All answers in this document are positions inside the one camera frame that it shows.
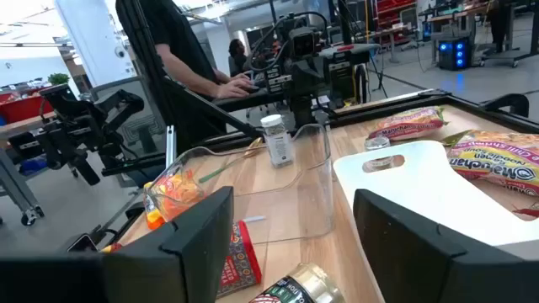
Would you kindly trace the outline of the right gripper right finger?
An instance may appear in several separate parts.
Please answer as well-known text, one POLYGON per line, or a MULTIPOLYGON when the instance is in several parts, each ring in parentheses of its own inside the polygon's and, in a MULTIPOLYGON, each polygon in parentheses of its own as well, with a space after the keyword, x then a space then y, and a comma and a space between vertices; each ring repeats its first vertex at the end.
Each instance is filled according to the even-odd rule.
POLYGON ((355 191, 353 214, 386 303, 539 303, 539 259, 479 242, 367 189, 355 191))

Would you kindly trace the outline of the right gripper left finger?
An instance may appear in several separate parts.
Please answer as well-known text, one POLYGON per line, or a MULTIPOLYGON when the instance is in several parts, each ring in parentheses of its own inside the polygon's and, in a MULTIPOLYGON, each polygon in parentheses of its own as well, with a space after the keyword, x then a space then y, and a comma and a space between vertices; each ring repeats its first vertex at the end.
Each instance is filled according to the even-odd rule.
POLYGON ((0 303, 214 303, 233 202, 222 187, 115 252, 0 255, 0 303))

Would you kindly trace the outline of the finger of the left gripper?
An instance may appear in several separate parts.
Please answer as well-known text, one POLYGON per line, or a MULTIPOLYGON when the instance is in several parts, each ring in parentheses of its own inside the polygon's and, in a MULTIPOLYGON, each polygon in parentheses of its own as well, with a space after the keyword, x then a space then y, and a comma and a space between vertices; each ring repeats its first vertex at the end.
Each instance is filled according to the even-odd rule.
POLYGON ((333 88, 351 88, 352 66, 348 61, 329 64, 328 71, 333 88))
POLYGON ((266 88, 268 93, 282 93, 284 84, 291 80, 291 75, 284 74, 279 65, 273 66, 265 72, 266 88))

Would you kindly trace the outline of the orange chicken ramen pack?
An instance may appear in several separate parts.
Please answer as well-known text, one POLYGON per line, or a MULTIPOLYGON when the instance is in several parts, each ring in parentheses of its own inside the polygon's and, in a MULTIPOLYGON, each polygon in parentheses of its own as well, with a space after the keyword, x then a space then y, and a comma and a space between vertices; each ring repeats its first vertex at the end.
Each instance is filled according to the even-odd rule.
POLYGON ((143 186, 142 202, 147 227, 156 230, 188 210, 205 197, 195 182, 193 172, 170 173, 143 186))

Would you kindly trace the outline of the white-lid spice bottle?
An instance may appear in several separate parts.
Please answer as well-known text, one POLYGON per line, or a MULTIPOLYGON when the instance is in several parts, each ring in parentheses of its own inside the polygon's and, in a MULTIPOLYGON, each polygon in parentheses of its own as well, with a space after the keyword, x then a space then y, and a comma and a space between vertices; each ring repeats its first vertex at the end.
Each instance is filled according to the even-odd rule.
POLYGON ((291 137, 281 114, 265 116, 260 120, 264 139, 272 164, 275 167, 288 165, 293 161, 291 137))

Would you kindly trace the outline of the small glass spice jar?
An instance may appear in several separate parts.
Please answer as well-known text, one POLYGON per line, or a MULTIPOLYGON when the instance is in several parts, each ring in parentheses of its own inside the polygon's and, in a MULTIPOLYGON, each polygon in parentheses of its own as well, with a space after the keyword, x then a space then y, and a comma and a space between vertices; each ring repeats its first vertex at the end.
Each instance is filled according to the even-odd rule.
MULTIPOLYGON (((367 138, 365 140, 364 149, 366 152, 372 152, 391 146, 391 142, 385 136, 375 138, 367 138)), ((394 167, 400 167, 405 163, 405 158, 402 155, 391 157, 381 157, 367 161, 363 164, 363 170, 366 173, 383 171, 394 167)))

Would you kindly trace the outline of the lime chili shrimp ramen pack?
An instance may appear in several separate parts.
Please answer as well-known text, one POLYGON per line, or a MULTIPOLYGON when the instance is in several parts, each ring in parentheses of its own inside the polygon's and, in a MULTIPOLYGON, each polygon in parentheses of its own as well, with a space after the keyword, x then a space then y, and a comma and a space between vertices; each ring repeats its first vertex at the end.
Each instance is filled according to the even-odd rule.
POLYGON ((470 130, 447 157, 450 166, 468 180, 486 180, 539 196, 539 135, 470 130))
POLYGON ((410 109, 381 120, 369 139, 386 137, 389 141, 416 139, 435 133, 447 125, 440 106, 410 109))

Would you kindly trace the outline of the gold-lid herb jar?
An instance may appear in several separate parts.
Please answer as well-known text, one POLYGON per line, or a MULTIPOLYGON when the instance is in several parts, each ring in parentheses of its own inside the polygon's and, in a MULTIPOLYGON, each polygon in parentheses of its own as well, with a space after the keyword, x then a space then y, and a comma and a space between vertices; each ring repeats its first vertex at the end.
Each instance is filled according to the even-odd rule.
POLYGON ((299 263, 249 303, 346 303, 343 294, 315 263, 299 263))

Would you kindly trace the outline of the small reddish food item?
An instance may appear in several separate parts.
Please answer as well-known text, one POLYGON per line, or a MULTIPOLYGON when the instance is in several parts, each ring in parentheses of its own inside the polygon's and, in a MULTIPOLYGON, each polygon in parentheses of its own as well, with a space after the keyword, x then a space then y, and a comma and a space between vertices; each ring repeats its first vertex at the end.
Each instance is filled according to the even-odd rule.
POLYGON ((539 202, 527 208, 513 210, 513 213, 519 214, 519 215, 528 215, 534 218, 539 218, 539 202))

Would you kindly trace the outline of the person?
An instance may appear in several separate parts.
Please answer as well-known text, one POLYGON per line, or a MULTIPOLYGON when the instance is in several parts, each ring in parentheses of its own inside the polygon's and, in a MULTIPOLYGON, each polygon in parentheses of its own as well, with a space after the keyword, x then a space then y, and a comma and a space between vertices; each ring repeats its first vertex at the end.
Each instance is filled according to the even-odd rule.
POLYGON ((491 33, 493 43, 496 46, 496 52, 501 53, 504 49, 504 39, 510 23, 509 0, 494 0, 487 16, 491 25, 491 33))
POLYGON ((235 77, 238 74, 248 70, 246 66, 247 57, 245 55, 245 47, 240 39, 231 40, 228 47, 228 53, 228 63, 231 77, 235 77))
MULTIPOLYGON (((173 0, 138 0, 153 48, 173 80, 208 101, 244 98, 253 83, 245 75, 229 77, 210 64, 188 19, 173 0)), ((225 134, 225 122, 186 104, 180 115, 194 142, 225 134)))

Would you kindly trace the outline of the red patterned paprika tin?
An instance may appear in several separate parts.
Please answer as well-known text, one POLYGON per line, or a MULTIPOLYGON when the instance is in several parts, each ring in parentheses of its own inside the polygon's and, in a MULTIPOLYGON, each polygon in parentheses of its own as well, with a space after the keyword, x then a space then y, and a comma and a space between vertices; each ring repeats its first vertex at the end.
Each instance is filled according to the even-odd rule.
POLYGON ((262 271, 244 221, 232 226, 229 253, 221 273, 217 298, 246 289, 262 281, 262 271))

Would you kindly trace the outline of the white cutting board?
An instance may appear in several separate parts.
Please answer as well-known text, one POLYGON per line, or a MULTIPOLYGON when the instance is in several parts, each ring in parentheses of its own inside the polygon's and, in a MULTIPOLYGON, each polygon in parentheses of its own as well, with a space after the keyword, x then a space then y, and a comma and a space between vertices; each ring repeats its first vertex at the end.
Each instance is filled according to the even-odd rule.
POLYGON ((434 222, 491 246, 539 240, 539 219, 509 210, 537 198, 487 181, 469 182, 449 165, 436 141, 416 141, 341 157, 334 171, 349 205, 368 189, 434 222))

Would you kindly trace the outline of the red shelving unit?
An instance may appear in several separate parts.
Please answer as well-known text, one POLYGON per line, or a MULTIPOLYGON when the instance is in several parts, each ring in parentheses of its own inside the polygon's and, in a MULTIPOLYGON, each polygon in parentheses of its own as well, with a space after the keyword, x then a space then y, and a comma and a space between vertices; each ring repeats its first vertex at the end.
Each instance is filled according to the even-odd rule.
POLYGON ((389 44, 391 37, 396 45, 412 40, 417 28, 417 0, 376 0, 375 9, 376 31, 392 30, 378 38, 381 44, 389 44))

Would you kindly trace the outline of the clear plastic storage bin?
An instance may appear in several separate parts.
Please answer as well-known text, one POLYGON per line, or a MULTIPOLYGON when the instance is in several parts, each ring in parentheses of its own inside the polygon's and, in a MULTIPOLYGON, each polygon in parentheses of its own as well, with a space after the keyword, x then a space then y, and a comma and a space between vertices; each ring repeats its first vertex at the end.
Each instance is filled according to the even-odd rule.
POLYGON ((222 187, 232 187, 233 219, 246 223, 255 244, 325 235, 334 227, 326 130, 321 125, 305 125, 291 138, 291 145, 293 161, 288 165, 275 167, 263 142, 256 156, 206 183, 199 183, 199 179, 242 156, 247 147, 225 152, 196 147, 178 156, 155 180, 191 169, 205 197, 222 187))

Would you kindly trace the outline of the silver aluminium profile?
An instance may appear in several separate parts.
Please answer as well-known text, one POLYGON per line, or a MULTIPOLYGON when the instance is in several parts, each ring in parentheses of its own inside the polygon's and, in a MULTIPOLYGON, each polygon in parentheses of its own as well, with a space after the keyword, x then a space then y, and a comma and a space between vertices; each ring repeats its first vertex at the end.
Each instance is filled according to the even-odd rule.
POLYGON ((168 125, 166 129, 166 152, 165 164, 169 167, 173 164, 177 156, 176 152, 176 130, 173 125, 168 125))

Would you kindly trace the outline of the blue-lit computer tower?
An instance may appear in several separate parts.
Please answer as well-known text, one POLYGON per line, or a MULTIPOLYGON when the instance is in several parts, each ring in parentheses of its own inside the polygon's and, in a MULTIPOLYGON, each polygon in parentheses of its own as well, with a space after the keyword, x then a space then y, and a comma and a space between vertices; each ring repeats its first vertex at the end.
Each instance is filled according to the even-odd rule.
POLYGON ((441 40, 438 45, 438 67, 444 70, 457 71, 469 67, 471 44, 468 37, 441 40))

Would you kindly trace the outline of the wooden workbench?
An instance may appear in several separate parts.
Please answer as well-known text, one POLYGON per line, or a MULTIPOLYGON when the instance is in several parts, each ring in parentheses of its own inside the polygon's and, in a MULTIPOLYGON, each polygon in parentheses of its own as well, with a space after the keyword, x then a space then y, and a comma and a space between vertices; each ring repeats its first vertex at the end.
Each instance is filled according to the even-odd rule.
POLYGON ((43 119, 54 119, 54 112, 21 120, 12 124, 0 126, 0 198, 8 196, 20 209, 22 214, 21 223, 24 226, 32 226, 44 213, 28 184, 27 178, 18 172, 18 169, 8 157, 8 138, 30 130, 40 128, 43 119))

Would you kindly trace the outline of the red storage bin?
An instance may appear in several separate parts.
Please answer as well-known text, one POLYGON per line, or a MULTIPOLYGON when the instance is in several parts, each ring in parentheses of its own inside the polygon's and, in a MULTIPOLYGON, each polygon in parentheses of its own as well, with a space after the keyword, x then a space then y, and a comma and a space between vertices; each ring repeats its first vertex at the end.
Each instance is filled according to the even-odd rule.
POLYGON ((48 101, 39 94, 22 99, 16 99, 12 94, 0 94, 0 124, 8 125, 22 120, 34 118, 53 111, 48 101))

